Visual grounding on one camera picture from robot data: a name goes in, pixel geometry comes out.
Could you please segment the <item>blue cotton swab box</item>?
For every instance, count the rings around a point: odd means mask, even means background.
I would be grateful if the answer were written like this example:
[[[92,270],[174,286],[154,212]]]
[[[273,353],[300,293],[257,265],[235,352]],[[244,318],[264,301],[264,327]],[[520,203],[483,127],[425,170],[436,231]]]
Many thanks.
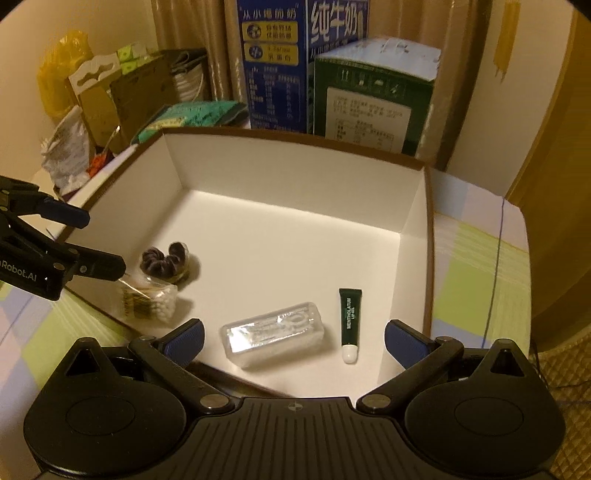
[[[228,323],[219,329],[226,358],[242,369],[315,350],[324,336],[322,315],[311,302]]]

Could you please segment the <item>silver foil bag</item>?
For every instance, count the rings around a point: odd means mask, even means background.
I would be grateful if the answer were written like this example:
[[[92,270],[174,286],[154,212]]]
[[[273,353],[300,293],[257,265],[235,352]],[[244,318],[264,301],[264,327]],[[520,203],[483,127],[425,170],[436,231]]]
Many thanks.
[[[41,147],[42,168],[61,195],[70,194],[89,179],[87,169],[93,155],[82,109],[76,105],[60,121]]]

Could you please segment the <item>cotton swab bag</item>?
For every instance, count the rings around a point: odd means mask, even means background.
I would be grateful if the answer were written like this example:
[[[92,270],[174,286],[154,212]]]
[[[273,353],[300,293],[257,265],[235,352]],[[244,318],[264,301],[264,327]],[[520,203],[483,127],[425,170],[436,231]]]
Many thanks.
[[[121,311],[126,319],[169,323],[176,311],[178,289],[151,277],[126,275],[118,280]]]

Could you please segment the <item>dark hair scrunchie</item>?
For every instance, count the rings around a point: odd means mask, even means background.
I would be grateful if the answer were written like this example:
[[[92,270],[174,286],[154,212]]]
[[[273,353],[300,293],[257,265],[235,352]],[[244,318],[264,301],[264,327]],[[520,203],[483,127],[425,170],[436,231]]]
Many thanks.
[[[146,249],[140,258],[140,270],[151,278],[177,284],[189,272],[189,251],[182,242],[173,242],[165,254],[156,247]]]

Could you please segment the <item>checkered tablecloth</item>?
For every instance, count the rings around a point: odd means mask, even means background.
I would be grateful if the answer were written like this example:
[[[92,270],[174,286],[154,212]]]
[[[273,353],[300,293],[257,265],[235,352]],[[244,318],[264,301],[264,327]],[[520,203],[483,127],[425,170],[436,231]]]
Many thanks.
[[[481,347],[498,337],[528,350],[531,273],[520,209],[502,197],[433,171],[435,284],[432,332]],[[51,302],[1,287],[1,476],[32,479],[38,469],[22,434],[24,416],[73,342],[118,346],[130,336],[65,292]]]

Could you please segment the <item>dark green small tube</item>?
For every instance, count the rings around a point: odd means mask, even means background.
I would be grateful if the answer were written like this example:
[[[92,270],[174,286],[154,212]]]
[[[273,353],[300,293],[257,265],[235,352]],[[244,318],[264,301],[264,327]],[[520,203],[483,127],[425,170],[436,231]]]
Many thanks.
[[[358,360],[362,295],[360,289],[339,289],[342,361],[348,365]]]

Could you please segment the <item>brown cardboard carton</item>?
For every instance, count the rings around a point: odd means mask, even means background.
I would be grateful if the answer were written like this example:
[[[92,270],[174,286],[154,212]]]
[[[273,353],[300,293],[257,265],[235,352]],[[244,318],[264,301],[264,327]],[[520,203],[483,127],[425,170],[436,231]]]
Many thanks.
[[[164,108],[209,96],[207,53],[197,48],[149,54],[135,42],[83,62],[67,86],[95,146],[118,154]]]

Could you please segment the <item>yellow plastic bag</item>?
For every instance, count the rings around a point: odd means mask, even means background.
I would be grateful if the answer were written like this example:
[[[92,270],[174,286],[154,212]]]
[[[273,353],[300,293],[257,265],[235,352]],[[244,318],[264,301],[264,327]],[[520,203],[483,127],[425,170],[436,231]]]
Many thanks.
[[[54,123],[59,123],[75,103],[69,92],[69,76],[92,57],[88,34],[80,30],[70,30],[44,56],[37,85],[43,109]]]

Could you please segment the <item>brown cardboard storage box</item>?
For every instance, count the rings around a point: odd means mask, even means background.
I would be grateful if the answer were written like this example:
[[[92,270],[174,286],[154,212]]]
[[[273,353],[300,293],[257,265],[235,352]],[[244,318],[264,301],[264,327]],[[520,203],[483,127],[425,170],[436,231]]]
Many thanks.
[[[173,129],[81,192],[84,229],[61,240],[124,258],[149,247],[190,251],[174,320],[204,322],[198,361],[294,397],[356,399],[400,371],[384,329],[427,328],[433,302],[433,214],[418,161],[320,137]],[[360,289],[358,360],[342,361],[339,289]],[[311,302],[325,326],[315,351],[242,369],[226,358],[225,324]]]

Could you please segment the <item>green tea packet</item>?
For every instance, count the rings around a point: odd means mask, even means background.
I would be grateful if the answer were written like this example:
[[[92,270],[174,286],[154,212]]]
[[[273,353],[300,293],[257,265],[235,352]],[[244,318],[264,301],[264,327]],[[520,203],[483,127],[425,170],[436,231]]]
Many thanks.
[[[131,140],[141,144],[165,128],[215,127],[240,123],[249,118],[249,110],[242,102],[233,100],[191,101],[164,108]]]

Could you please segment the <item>green milk carton box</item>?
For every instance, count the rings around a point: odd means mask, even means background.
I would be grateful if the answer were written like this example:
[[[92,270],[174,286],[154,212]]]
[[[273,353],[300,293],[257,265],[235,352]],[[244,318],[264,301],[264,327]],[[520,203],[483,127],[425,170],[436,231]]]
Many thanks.
[[[315,135],[390,153],[416,154],[441,51],[407,39],[363,39],[318,55]]]

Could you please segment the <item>blue milk carton box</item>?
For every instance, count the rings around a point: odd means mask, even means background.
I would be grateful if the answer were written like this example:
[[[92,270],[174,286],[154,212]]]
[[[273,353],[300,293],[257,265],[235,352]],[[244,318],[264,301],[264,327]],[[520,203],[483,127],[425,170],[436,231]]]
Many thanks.
[[[314,130],[314,61],[367,36],[370,3],[242,0],[236,3],[250,126]]]

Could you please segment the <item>beige curtain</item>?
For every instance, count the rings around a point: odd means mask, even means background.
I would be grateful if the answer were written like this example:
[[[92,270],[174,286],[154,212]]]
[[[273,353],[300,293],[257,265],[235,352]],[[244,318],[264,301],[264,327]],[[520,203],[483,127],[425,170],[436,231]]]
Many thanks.
[[[157,45],[162,50],[207,53],[205,84],[215,99],[247,99],[242,28],[235,1],[152,1]],[[294,1],[263,2],[263,17],[304,11],[308,61],[361,38],[394,37],[440,50],[431,111],[416,152],[443,170],[463,127],[482,60],[492,4],[489,1]]]

